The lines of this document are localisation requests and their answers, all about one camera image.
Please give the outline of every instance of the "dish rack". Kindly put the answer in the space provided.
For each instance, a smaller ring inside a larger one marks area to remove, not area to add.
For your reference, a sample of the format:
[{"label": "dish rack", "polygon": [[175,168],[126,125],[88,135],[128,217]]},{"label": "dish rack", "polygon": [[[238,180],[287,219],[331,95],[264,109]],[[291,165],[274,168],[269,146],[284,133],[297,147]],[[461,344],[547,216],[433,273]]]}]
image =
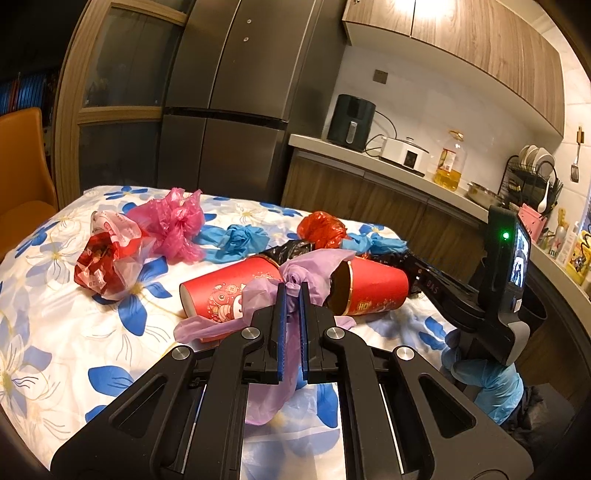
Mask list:
[{"label": "dish rack", "polygon": [[[540,167],[545,163],[552,166],[553,173],[548,178],[540,174]],[[549,161],[543,161],[536,167],[523,166],[518,162],[517,155],[513,155],[507,160],[507,164],[505,165],[503,181],[499,187],[498,194],[506,202],[515,203],[519,207],[525,203],[534,210],[537,210],[538,205],[544,198],[546,182],[548,181],[550,182],[547,200],[548,206],[542,213],[542,217],[547,217],[554,209],[558,201],[558,196],[563,188],[563,184],[556,174],[556,169]]]}]

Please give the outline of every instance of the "light switch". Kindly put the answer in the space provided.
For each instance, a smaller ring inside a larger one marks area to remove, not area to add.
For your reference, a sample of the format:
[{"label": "light switch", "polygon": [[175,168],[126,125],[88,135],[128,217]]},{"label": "light switch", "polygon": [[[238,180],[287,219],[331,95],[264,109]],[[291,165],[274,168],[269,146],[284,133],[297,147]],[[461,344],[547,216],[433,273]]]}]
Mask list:
[{"label": "light switch", "polygon": [[376,70],[374,72],[374,82],[383,83],[386,85],[388,81],[388,72],[382,72],[382,70]]}]

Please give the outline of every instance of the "floral bedsheet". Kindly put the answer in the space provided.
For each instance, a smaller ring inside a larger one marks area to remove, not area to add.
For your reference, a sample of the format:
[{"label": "floral bedsheet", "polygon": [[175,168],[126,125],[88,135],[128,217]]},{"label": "floral bedsheet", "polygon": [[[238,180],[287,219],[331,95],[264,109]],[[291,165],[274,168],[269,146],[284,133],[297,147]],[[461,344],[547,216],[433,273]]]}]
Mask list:
[{"label": "floral bedsheet", "polygon": [[[133,294],[116,304],[98,302],[74,283],[74,265],[90,237],[94,210],[127,212],[166,193],[120,186],[88,190],[0,265],[0,404],[47,467],[65,441],[176,345],[173,329],[185,318],[179,284],[224,267],[151,259]],[[202,207],[209,225],[264,228],[270,246],[297,238],[297,225],[307,214],[208,195],[202,196]],[[353,233],[379,231],[397,238],[382,226],[345,225]],[[443,338],[452,329],[425,298],[356,320],[353,331],[370,345],[411,345],[436,368],[441,365]],[[329,428],[320,421],[316,388],[297,390],[268,424],[246,426],[241,478],[345,479],[340,424]]]}]

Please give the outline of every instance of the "pink container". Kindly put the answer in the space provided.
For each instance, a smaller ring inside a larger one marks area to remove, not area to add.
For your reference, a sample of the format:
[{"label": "pink container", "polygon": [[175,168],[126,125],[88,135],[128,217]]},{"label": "pink container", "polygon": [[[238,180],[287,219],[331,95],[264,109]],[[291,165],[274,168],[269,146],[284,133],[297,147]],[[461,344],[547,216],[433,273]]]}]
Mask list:
[{"label": "pink container", "polygon": [[525,203],[519,209],[519,218],[521,218],[521,221],[525,225],[531,241],[534,243],[537,242],[548,219],[542,218],[538,212]]}]

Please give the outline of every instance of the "red cup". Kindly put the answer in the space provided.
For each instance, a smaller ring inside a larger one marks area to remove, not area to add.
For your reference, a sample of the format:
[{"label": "red cup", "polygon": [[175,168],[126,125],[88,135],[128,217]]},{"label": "red cup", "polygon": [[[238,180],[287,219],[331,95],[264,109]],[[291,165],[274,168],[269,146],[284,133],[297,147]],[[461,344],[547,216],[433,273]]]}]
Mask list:
[{"label": "red cup", "polygon": [[363,315],[400,308],[408,296],[408,277],[399,268],[355,257],[332,274],[327,301],[335,315]]},{"label": "red cup", "polygon": [[242,317],[242,289],[253,278],[281,279],[279,267],[265,257],[249,257],[180,284],[181,303],[187,317],[223,323]]}]

